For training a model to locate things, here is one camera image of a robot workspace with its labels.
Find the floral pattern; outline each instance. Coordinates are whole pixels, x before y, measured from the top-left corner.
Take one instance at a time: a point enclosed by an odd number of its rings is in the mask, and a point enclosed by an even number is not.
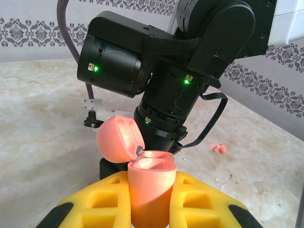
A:
[[[264,56],[289,68],[295,68],[300,73],[304,72],[304,48],[299,50],[298,45],[294,43],[283,47],[269,48]]]
[[[84,44],[87,28],[88,25],[84,24],[74,26],[71,23],[68,26],[67,30],[75,45],[82,46]],[[35,45],[38,47],[58,45],[61,47],[66,45],[59,27],[55,26],[52,21],[46,24],[45,21],[38,20],[33,24],[30,20],[26,20],[23,24],[19,19],[10,19],[8,23],[4,23],[3,18],[0,18],[0,43],[5,48],[10,45],[23,47],[26,44],[29,47]]]
[[[285,51],[285,56],[292,56],[288,48]],[[241,84],[244,88],[269,100],[270,103],[278,105],[279,108],[285,109],[290,114],[304,119],[304,97],[302,95],[296,95],[296,92],[290,92],[288,88],[280,87],[278,83],[273,83],[272,80],[264,78],[262,75],[257,76],[256,72],[249,72],[247,68],[236,63],[227,67],[224,77]]]
[[[127,10],[143,11],[165,16],[171,16],[176,0],[79,0],[98,5],[119,7]]]

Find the pink lid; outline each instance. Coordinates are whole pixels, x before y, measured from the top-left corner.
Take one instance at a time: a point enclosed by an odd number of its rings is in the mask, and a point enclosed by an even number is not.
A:
[[[138,148],[145,148],[134,119],[120,115],[108,119],[99,127],[96,142],[101,155],[113,163],[133,161],[137,158]]]

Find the marble floor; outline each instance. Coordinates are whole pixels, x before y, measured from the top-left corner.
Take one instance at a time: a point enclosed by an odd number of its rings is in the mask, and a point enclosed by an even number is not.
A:
[[[94,91],[109,110],[133,112],[141,99]],[[72,59],[0,63],[0,228],[33,228],[59,201],[99,180],[95,133],[82,125],[86,96]],[[183,143],[199,135],[218,103],[195,104]],[[215,144],[228,153],[212,152]],[[292,228],[303,148],[303,141],[229,99],[206,139],[175,159],[178,170],[244,203],[263,227]]]

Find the purple cable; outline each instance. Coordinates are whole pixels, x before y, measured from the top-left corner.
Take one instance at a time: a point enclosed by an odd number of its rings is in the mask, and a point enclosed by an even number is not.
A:
[[[70,34],[67,30],[67,23],[66,23],[66,9],[67,9],[67,4],[69,0],[58,0],[57,2],[57,21],[58,21],[58,26],[60,29],[60,32],[62,34],[63,39],[66,42],[66,45],[70,52],[72,53],[75,61],[79,62],[80,55],[70,37]],[[86,89],[87,93],[89,95],[89,99],[94,99],[94,93],[93,93],[93,88],[92,85],[86,83]]]

